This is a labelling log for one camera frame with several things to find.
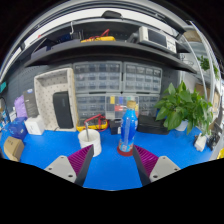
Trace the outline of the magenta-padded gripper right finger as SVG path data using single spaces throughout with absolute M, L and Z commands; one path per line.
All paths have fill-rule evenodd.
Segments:
M 148 150 L 135 145 L 133 156 L 143 186 L 180 170 L 167 156 L 156 156 Z

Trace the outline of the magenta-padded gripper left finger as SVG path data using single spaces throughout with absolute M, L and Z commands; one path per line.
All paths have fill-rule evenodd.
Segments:
M 86 146 L 68 157 L 64 155 L 59 156 L 45 168 L 45 171 L 82 186 L 85 182 L 93 154 L 94 146 Z

